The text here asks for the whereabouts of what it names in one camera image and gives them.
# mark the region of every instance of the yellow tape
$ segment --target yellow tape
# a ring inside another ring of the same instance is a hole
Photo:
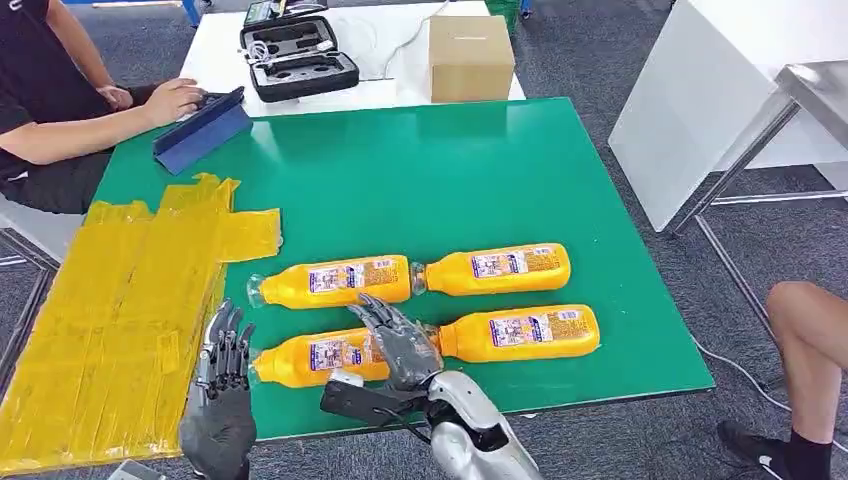
[[[0,405],[0,474],[179,454],[222,262],[275,255],[280,237],[278,210],[231,213],[238,182],[196,178],[155,216],[92,205]]]

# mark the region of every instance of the gray carpet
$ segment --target gray carpet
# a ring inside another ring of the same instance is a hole
[[[748,368],[785,400],[778,355],[697,229],[680,239],[655,234],[606,145],[639,70],[667,15],[664,0],[534,0],[514,46],[528,97],[569,96],[692,332],[716,353]],[[380,3],[337,0],[334,6]],[[214,11],[242,10],[242,0]],[[75,7],[115,77],[126,84],[176,75],[193,30],[170,7]],[[811,167],[748,172],[731,188],[777,192],[828,188]],[[806,278],[848,295],[848,205],[841,200],[791,208],[724,207],[708,214],[716,232],[762,297],[781,279]],[[0,273],[0,335],[17,316],[31,273]],[[761,400],[737,372],[708,362],[714,392],[540,414],[512,423],[549,479],[767,478],[738,468],[714,435],[736,419],[788,435],[788,415]],[[423,444],[403,432],[260,445],[255,478],[441,479]],[[183,459],[148,462],[169,478],[190,478]],[[110,467],[30,476],[106,478]],[[834,453],[834,478],[848,478],[848,456]]]

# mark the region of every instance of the man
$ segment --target man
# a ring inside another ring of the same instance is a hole
[[[61,0],[0,0],[0,193],[85,213],[112,147],[194,111],[194,85],[119,88]]]
[[[848,368],[848,302],[811,283],[781,282],[766,309],[786,374],[790,440],[752,435],[728,421],[719,425],[719,437],[774,478],[829,479],[842,370]]]

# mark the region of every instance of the open tool case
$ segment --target open tool case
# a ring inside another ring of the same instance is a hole
[[[283,13],[268,11],[271,2],[250,6],[241,31],[242,48],[253,42],[267,47],[267,60],[250,65],[259,98],[279,102],[359,84],[359,67],[343,52],[324,17],[307,16],[327,10],[322,2],[290,0]]]

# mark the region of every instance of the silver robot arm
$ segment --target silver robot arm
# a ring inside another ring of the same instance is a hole
[[[539,468],[509,422],[468,375],[433,377],[425,409],[436,462],[461,480],[541,480]]]
[[[401,422],[430,443],[436,462],[456,479],[541,480],[506,418],[468,375],[444,371],[420,324],[378,298],[360,294],[360,300],[363,305],[348,309],[371,331],[391,375],[383,388],[370,389],[357,375],[334,372],[322,410],[377,426]],[[424,412],[429,439],[405,420],[414,412]]]

